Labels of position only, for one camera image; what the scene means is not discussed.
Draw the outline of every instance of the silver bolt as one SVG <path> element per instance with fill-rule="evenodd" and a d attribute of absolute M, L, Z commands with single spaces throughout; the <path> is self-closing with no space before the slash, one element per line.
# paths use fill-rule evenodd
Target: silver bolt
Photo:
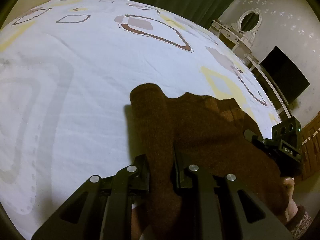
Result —
<path fill-rule="evenodd" d="M 129 172 L 135 172 L 136 170 L 137 170 L 137 167 L 134 165 L 127 167 L 127 171 L 129 171 Z"/>
<path fill-rule="evenodd" d="M 99 179 L 100 179 L 100 178 L 99 178 L 99 176 L 97 176 L 97 175 L 93 175 L 93 176 L 90 177 L 90 181 L 91 181 L 92 183 L 98 182 Z"/>
<path fill-rule="evenodd" d="M 195 164 L 191 164 L 191 165 L 189 166 L 189 170 L 191 170 L 191 171 L 197 171 L 197 170 L 199 170 L 199 167 L 198 167 L 197 165 L 195 165 Z"/>
<path fill-rule="evenodd" d="M 235 181 L 236 180 L 236 176 L 232 173 L 229 173 L 227 175 L 227 180 L 230 180 L 230 181 Z"/>

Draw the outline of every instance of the white mirror frame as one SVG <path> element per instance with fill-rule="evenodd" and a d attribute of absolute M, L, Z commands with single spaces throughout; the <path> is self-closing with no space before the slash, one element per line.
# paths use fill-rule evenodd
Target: white mirror frame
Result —
<path fill-rule="evenodd" d="M 243 19 L 250 13 L 255 13 L 255 14 L 258 14 L 259 15 L 259 21 L 257 23 L 257 25 L 250 31 L 247 31 L 247 32 L 244 32 L 241 30 L 241 23 L 243 21 Z M 246 11 L 244 14 L 241 15 L 241 17 L 239 18 L 239 20 L 237 21 L 236 23 L 236 27 L 238 29 L 238 31 L 240 33 L 243 34 L 243 36 L 249 40 L 249 42 L 252 44 L 253 43 L 253 40 L 255 38 L 255 34 L 257 33 L 258 31 L 258 28 L 259 26 L 261 25 L 261 22 L 262 22 L 262 14 L 261 14 L 261 11 L 259 8 L 255 8 L 255 9 L 251 9 L 251 10 L 248 10 Z"/>

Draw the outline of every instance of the mirror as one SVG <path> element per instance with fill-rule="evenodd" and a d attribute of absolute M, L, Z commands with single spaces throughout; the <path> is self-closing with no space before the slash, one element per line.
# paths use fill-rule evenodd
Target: mirror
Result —
<path fill-rule="evenodd" d="M 255 14 L 254 12 L 247 14 L 241 21 L 241 31 L 251 31 L 258 24 L 259 17 L 259 14 Z"/>

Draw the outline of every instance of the bed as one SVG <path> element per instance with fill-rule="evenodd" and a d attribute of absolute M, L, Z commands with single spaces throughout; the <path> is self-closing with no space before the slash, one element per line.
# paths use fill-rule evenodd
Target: bed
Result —
<path fill-rule="evenodd" d="M 140 84 L 235 98 L 265 138 L 281 121 L 216 36 L 145 4 L 51 0 L 1 30 L 0 53 L 0 201 L 26 239 L 88 177 L 141 154 L 129 100 Z"/>

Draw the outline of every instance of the wooden cabinet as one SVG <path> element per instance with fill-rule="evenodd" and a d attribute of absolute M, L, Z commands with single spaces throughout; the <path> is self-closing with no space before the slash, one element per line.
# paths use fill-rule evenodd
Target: wooden cabinet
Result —
<path fill-rule="evenodd" d="M 301 131 L 302 141 L 307 140 L 301 147 L 303 154 L 302 174 L 295 182 L 305 180 L 320 170 L 320 112 Z"/>

